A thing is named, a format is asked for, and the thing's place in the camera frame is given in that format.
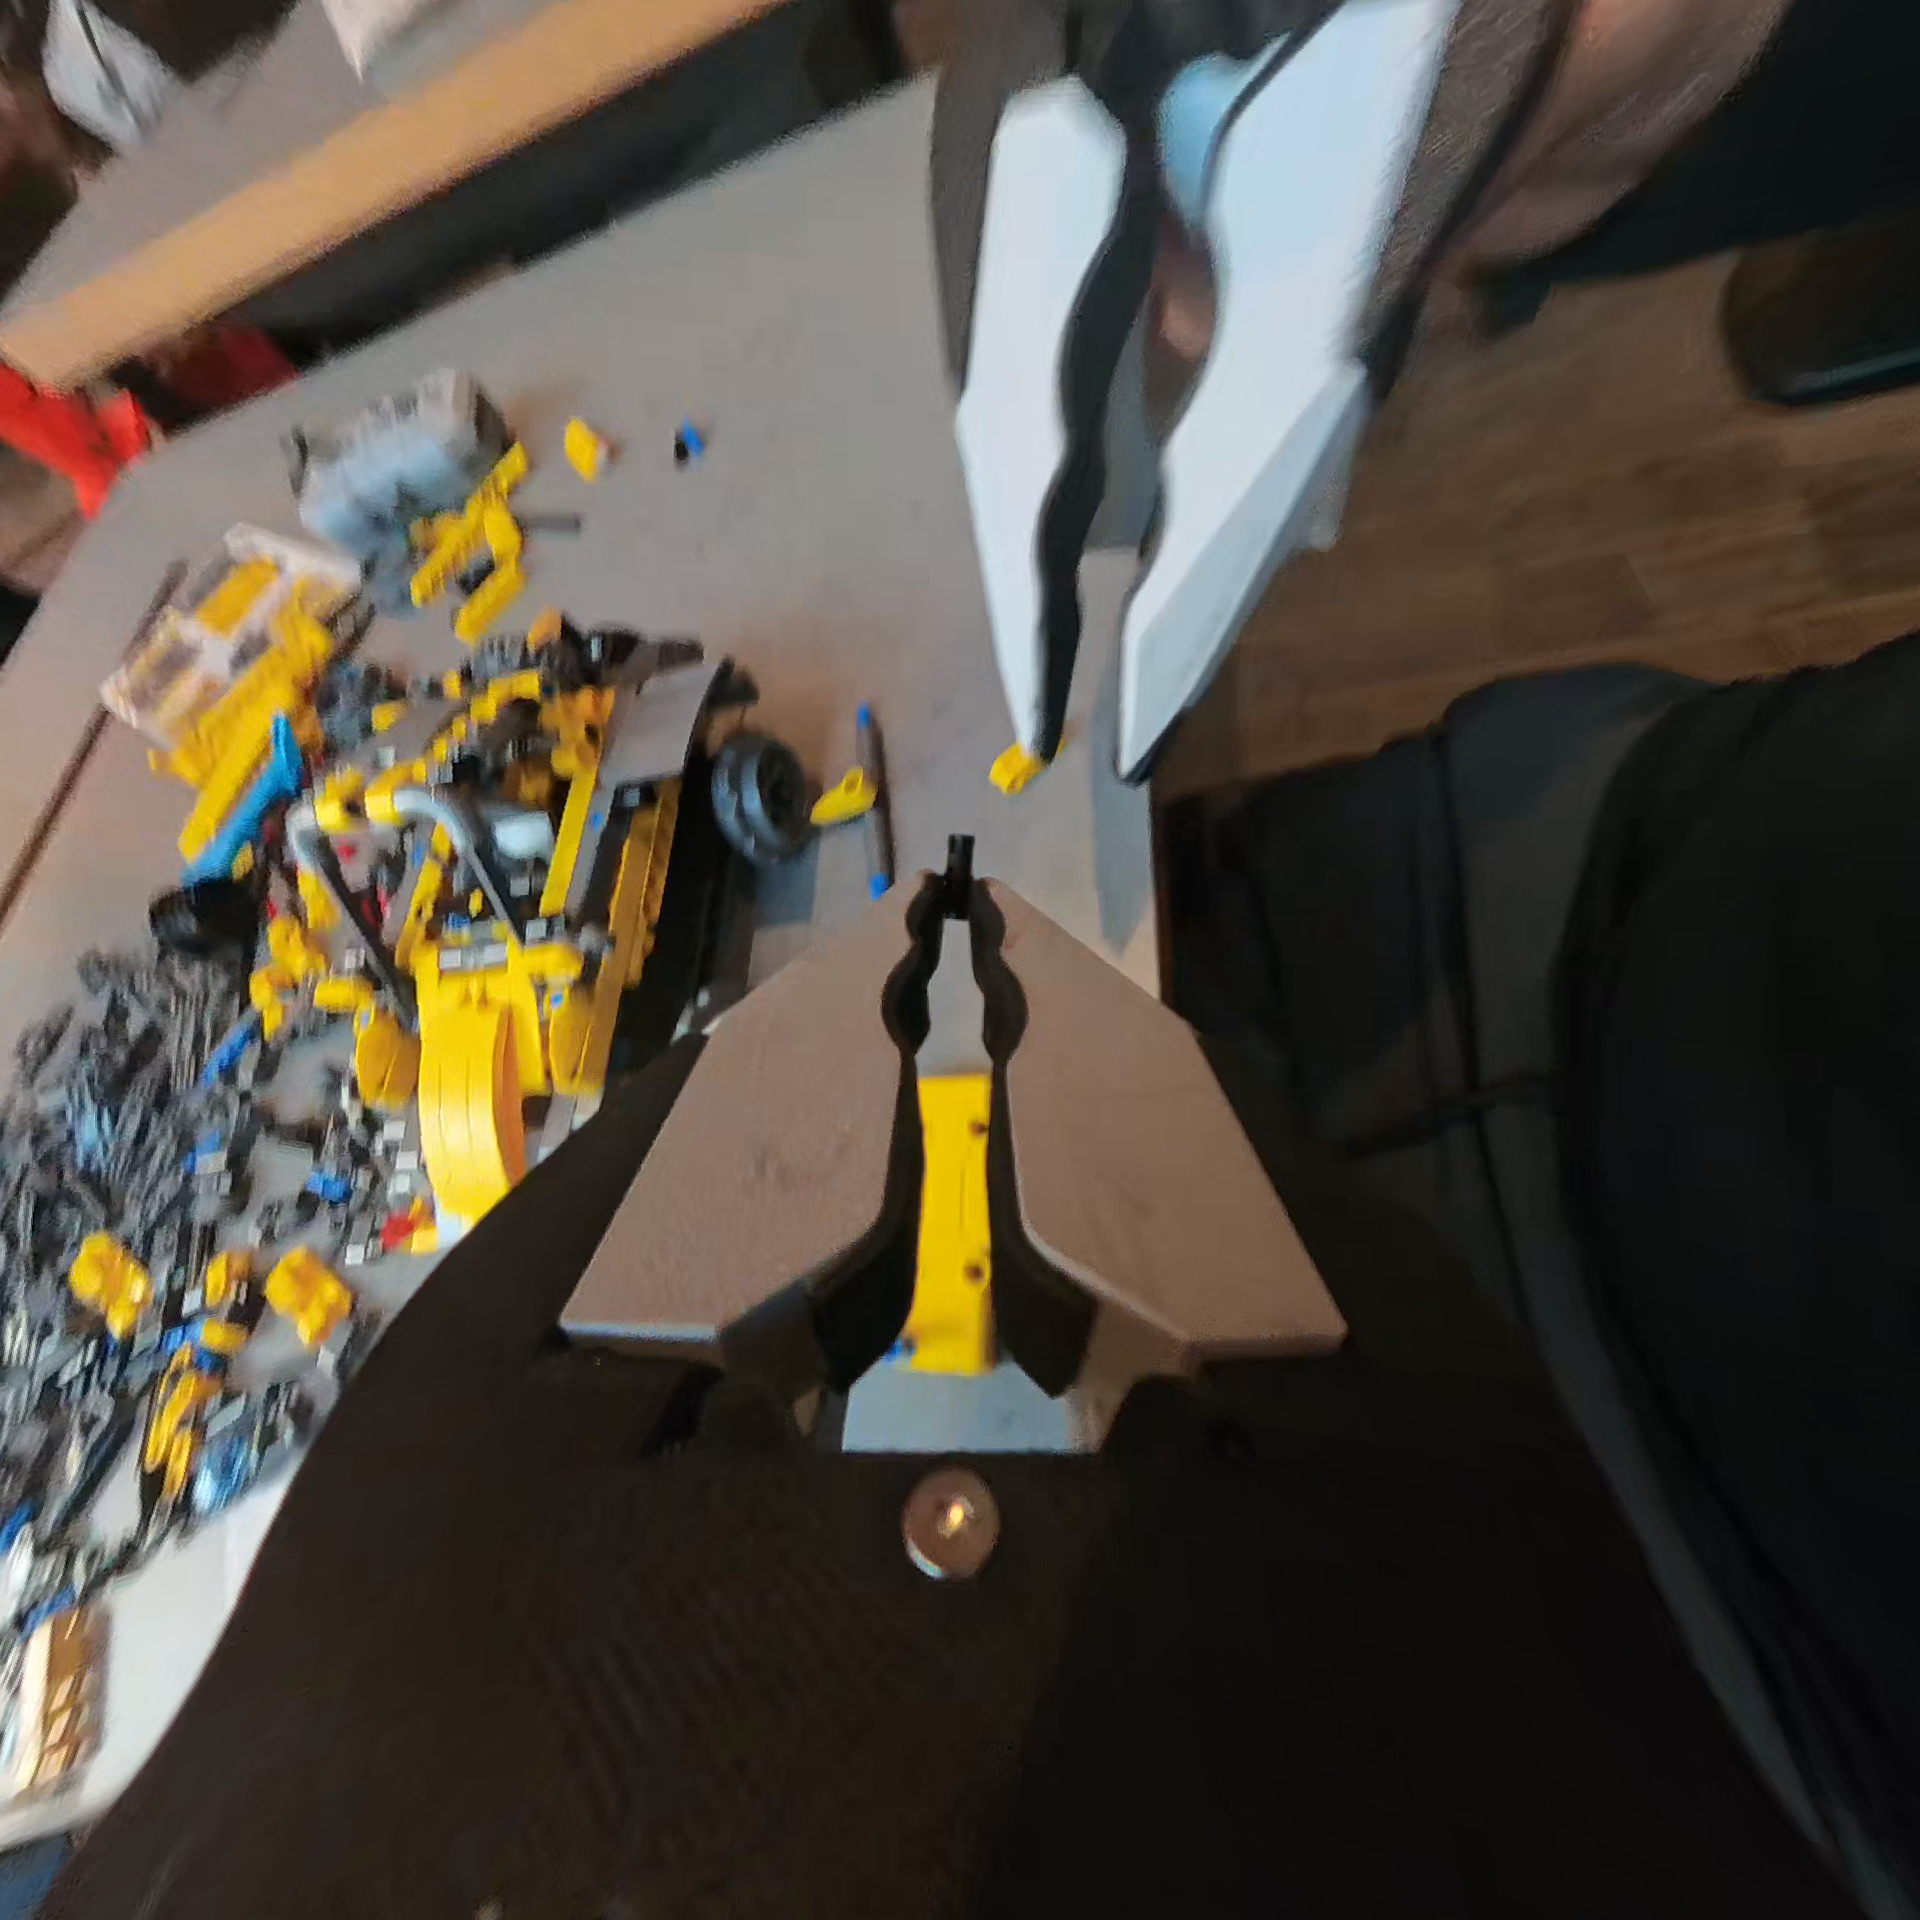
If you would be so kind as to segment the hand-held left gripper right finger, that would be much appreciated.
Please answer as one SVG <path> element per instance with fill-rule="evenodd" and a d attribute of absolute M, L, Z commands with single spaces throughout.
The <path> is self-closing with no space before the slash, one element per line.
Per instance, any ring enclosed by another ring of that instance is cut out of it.
<path fill-rule="evenodd" d="M 995 879 L 971 965 L 993 1324 L 1066 1430 L 1103 1435 L 1139 1382 L 1337 1354 L 1347 1320 L 1187 1021 Z"/>

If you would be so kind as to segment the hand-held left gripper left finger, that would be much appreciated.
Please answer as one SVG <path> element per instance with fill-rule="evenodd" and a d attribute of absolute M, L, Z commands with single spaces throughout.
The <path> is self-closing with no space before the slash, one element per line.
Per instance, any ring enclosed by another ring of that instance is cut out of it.
<path fill-rule="evenodd" d="M 706 1035 L 560 1328 L 761 1384 L 895 1341 L 920 1221 L 923 948 L 894 890 Z"/>

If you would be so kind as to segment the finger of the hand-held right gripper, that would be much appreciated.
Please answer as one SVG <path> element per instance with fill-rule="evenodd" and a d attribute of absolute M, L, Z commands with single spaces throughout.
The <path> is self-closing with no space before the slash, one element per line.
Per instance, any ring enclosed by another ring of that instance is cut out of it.
<path fill-rule="evenodd" d="M 987 149 L 955 445 L 999 683 L 1027 755 L 1055 755 L 1065 730 L 1075 565 L 1058 614 L 1043 523 L 1069 468 L 1066 328 L 1105 244 L 1121 168 L 1117 126 L 1071 78 L 1015 93 Z"/>
<path fill-rule="evenodd" d="M 1326 543 L 1371 413 L 1360 311 L 1456 4 L 1337 4 L 1248 58 L 1175 71 L 1169 204 L 1205 239 L 1206 357 L 1159 450 L 1119 619 L 1114 773 L 1147 776 L 1278 572 Z"/>

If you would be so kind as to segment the yellow rectangular building panel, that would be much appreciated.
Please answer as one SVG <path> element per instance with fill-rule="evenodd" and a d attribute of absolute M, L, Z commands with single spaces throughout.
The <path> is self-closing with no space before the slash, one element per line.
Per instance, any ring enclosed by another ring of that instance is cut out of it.
<path fill-rule="evenodd" d="M 992 1324 L 984 1071 L 919 1080 L 923 1178 L 914 1294 L 903 1328 Z"/>

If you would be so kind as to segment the person's right forearm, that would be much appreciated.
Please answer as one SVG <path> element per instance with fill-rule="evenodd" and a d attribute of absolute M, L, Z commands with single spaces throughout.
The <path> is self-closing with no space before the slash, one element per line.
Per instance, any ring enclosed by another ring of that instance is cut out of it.
<path fill-rule="evenodd" d="M 1915 197 L 1918 4 L 1790 4 L 1758 64 L 1618 208 L 1562 247 L 1479 269 L 1498 339 L 1546 298 L 1845 227 Z"/>

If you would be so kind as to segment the grey background desk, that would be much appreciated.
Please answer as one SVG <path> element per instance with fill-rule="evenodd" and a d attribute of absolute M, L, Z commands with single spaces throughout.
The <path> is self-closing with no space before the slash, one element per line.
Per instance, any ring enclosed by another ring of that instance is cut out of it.
<path fill-rule="evenodd" d="M 7 309 L 5 362 L 45 389 L 83 384 L 774 12 L 769 3 L 537 4 L 70 292 Z"/>

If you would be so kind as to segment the person's right hand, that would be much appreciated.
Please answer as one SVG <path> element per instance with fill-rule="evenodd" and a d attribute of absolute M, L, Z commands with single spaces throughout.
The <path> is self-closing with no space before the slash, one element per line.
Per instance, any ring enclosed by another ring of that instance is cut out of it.
<path fill-rule="evenodd" d="M 1582 3 L 1538 104 L 1453 239 L 1441 279 L 1590 231 L 1737 86 L 1786 3 Z"/>

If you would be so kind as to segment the yellow grey toy vehicle model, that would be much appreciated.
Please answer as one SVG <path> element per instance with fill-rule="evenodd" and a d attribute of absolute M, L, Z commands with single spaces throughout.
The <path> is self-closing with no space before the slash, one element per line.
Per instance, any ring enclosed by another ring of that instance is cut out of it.
<path fill-rule="evenodd" d="M 221 698 L 161 948 L 247 962 L 209 1069 L 347 1032 L 347 1111 L 472 1227 L 712 999 L 742 870 L 800 852 L 805 764 L 753 677 L 681 636 L 543 613 L 438 675 L 327 663 Z"/>

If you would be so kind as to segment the grey shaft with yellow lever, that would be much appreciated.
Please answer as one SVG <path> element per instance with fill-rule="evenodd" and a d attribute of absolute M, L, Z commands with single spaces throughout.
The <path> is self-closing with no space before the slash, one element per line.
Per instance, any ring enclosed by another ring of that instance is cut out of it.
<path fill-rule="evenodd" d="M 866 892 L 880 901 L 895 886 L 895 832 L 890 786 L 881 750 L 880 720 L 873 704 L 854 708 L 854 755 L 850 768 L 813 798 L 807 808 L 813 832 L 857 824 L 861 830 Z"/>

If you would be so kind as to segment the yellow crossed beam assembly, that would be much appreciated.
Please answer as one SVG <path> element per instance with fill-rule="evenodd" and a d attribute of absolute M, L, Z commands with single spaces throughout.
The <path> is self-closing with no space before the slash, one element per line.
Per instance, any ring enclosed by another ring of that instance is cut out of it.
<path fill-rule="evenodd" d="M 463 646 L 475 646 L 525 590 L 525 534 L 511 495 L 528 477 L 530 454 L 514 438 L 457 511 L 418 518 L 418 546 L 406 592 L 413 608 L 426 608 L 455 592 L 449 624 Z"/>

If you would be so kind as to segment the grey box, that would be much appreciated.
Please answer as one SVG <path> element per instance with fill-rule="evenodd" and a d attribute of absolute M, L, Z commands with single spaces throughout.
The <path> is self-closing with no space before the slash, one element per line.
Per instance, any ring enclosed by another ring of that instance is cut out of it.
<path fill-rule="evenodd" d="M 302 527 L 360 567 L 400 551 L 413 522 L 461 508 L 510 447 L 498 405 L 455 367 L 282 437 Z"/>

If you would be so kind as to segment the pile of small building pieces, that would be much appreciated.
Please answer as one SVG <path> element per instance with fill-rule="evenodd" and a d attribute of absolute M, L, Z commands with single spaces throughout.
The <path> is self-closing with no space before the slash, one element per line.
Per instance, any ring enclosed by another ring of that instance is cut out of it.
<path fill-rule="evenodd" d="M 303 1437 L 297 1382 L 250 1382 L 262 1328 L 323 1373 L 377 1310 L 351 1275 L 431 1223 L 405 1124 L 344 1043 L 369 982 L 83 950 L 5 1059 L 5 1630 L 79 1604 Z"/>

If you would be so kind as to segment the yellow striped leaflet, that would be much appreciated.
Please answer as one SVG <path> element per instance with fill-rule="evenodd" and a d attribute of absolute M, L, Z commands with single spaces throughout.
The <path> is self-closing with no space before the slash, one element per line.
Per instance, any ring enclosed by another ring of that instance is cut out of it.
<path fill-rule="evenodd" d="M 360 582 L 344 551 L 237 522 L 200 567 L 178 562 L 166 574 L 99 685 L 99 707 L 169 752 L 269 653 L 280 614 L 307 613 L 334 634 Z"/>

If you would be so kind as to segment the instruction booklet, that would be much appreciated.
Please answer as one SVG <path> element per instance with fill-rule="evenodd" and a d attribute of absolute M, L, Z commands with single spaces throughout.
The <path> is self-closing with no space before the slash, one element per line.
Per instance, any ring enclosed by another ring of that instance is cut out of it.
<path fill-rule="evenodd" d="M 70 1784 L 98 1750 L 107 1663 L 107 1612 L 64 1599 L 30 1621 L 5 1659 L 2 1803 L 30 1803 Z"/>

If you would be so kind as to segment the orange bag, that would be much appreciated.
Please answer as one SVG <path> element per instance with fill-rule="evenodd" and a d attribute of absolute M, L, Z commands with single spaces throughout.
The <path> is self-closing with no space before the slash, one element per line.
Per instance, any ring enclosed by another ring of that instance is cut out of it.
<path fill-rule="evenodd" d="M 261 327 L 194 327 L 111 367 L 105 386 L 42 386 L 2 362 L 2 444 L 98 517 L 119 475 L 169 430 L 291 381 L 297 362 Z"/>

